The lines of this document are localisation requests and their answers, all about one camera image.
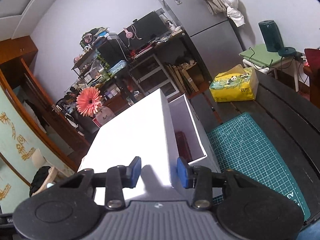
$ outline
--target green cutting mat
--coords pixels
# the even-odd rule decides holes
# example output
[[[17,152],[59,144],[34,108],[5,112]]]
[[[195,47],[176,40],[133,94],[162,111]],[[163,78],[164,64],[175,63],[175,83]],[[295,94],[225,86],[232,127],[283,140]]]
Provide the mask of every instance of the green cutting mat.
[[[304,219],[310,210],[284,160],[248,113],[226,122],[208,133],[221,172],[235,169],[296,202]],[[222,196],[213,199],[215,204]]]

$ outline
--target black monitor screen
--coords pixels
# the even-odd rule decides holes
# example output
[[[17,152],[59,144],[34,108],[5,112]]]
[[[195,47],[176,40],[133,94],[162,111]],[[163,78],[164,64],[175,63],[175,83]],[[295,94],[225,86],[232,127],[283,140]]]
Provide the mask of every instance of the black monitor screen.
[[[147,14],[145,17],[141,18],[132,25],[135,27],[135,29],[132,28],[132,26],[129,26],[127,30],[132,32],[133,35],[134,31],[136,30],[137,37],[130,39],[130,45],[125,31],[119,33],[119,38],[130,50],[141,49],[150,41],[153,41],[156,37],[159,37],[168,31],[167,27],[156,12]]]

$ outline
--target gray refrigerator door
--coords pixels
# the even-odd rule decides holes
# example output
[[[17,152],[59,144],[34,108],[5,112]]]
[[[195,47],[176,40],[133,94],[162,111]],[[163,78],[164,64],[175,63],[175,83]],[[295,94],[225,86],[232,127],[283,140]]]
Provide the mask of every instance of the gray refrigerator door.
[[[217,74],[242,63],[239,56],[242,49],[229,21],[198,33],[191,40],[213,79]]]
[[[223,13],[212,15],[203,0],[180,1],[182,3],[178,5],[175,0],[164,0],[166,6],[170,7],[189,36],[226,20]]]

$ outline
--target stool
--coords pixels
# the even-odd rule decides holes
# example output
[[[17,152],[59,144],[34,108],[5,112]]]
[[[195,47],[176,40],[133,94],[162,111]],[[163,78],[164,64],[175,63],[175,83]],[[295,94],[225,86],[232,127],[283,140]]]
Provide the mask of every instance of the stool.
[[[244,58],[244,66],[254,67],[265,74],[273,70],[276,79],[278,79],[277,70],[280,69],[281,66],[285,68],[286,64],[292,62],[295,89],[296,92],[299,91],[297,62],[292,57],[281,59],[281,56],[279,56],[277,52],[267,51],[265,44],[259,44],[252,49],[241,52],[239,55]]]

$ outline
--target flower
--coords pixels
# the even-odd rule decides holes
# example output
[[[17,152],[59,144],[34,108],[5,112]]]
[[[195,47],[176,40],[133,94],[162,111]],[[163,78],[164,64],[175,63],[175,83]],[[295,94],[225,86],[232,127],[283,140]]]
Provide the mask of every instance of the flower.
[[[77,97],[77,108],[83,116],[93,116],[98,112],[98,107],[101,106],[99,90],[94,87],[83,89]]]

